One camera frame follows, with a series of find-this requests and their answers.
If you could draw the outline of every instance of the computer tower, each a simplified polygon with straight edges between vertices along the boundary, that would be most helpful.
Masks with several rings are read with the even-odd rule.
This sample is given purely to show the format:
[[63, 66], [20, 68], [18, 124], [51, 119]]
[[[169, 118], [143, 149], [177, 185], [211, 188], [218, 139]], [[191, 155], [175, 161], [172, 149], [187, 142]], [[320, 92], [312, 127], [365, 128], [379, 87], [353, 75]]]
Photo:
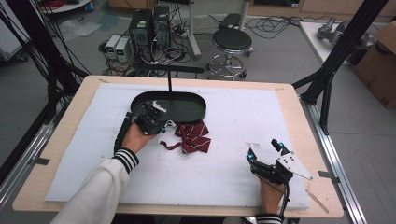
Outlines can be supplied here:
[[157, 47], [168, 49], [170, 46], [170, 21], [169, 7], [156, 6], [154, 8], [154, 31], [157, 39]]
[[137, 9], [129, 25], [131, 39], [138, 47], [150, 47], [154, 38], [151, 9]]

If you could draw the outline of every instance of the power supply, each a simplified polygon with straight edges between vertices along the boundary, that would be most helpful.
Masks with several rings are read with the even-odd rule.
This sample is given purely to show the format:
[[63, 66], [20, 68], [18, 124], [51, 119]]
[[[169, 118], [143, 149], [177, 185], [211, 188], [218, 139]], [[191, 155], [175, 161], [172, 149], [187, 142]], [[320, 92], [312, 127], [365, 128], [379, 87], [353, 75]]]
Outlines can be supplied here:
[[117, 44], [119, 43], [120, 40], [120, 35], [113, 35], [111, 38], [108, 40], [106, 44], [106, 51], [107, 51], [107, 58], [109, 59], [117, 59], [117, 54], [115, 51], [115, 48]]
[[132, 55], [131, 44], [128, 37], [120, 38], [119, 44], [116, 46], [117, 58], [120, 63], [127, 63]]
[[154, 28], [151, 9], [137, 9], [129, 25], [131, 39], [138, 47], [150, 46], [153, 40]]
[[156, 6], [154, 8], [154, 28], [157, 39], [157, 47], [168, 49], [170, 46], [170, 22], [169, 22], [169, 7]]

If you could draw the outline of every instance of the black stool seat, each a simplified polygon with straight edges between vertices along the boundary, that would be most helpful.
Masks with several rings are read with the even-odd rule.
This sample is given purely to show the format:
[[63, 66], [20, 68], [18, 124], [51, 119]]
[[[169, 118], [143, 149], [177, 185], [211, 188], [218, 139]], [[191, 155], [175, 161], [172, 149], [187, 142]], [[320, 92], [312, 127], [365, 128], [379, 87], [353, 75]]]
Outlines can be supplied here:
[[251, 38], [245, 32], [232, 29], [223, 28], [217, 30], [213, 34], [213, 41], [219, 47], [229, 50], [244, 50], [251, 46]]

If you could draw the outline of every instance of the table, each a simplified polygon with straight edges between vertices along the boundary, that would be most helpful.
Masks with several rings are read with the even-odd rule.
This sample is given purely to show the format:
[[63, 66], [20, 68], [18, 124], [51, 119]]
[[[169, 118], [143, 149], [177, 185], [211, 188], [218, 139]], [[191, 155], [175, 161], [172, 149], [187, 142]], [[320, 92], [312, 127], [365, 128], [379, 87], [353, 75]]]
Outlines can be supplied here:
[[[95, 90], [101, 83], [130, 83], [167, 85], [165, 78], [146, 77], [86, 77], [72, 103], [67, 108], [53, 136], [41, 154], [41, 158], [49, 159], [48, 165], [37, 164], [28, 176], [19, 192], [13, 208], [17, 211], [59, 211], [63, 203], [45, 202], [44, 198], [50, 187], [60, 158], [62, 157], [74, 132], [91, 103]], [[305, 180], [304, 184], [311, 207], [308, 209], [288, 210], [286, 217], [341, 217], [342, 206], [338, 200], [332, 181], [318, 176], [318, 171], [327, 171], [318, 151], [314, 135], [311, 132], [304, 111], [294, 88], [289, 84], [230, 82], [196, 79], [173, 79], [175, 86], [240, 88], [274, 91], [278, 98], [282, 115], [288, 126], [290, 141], [294, 151], [311, 171], [314, 181]], [[249, 217], [259, 213], [259, 208], [230, 206], [177, 206], [157, 204], [119, 204], [118, 213], [129, 214], [166, 214], [196, 216], [238, 216]]]

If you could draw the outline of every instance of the red patterned fabric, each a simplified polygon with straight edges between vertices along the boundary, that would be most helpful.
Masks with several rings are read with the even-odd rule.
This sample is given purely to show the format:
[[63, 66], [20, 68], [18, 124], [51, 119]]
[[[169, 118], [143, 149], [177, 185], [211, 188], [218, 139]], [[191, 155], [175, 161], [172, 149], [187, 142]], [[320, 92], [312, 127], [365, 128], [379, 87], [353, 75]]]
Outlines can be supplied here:
[[184, 153], [192, 153], [195, 151], [203, 151], [207, 153], [210, 145], [210, 138], [203, 137], [208, 134], [209, 130], [201, 121], [195, 125], [192, 124], [178, 124], [175, 135], [181, 137], [182, 142], [176, 143], [173, 146], [168, 146], [164, 141], [160, 144], [165, 146], [168, 150], [173, 150], [181, 146]]

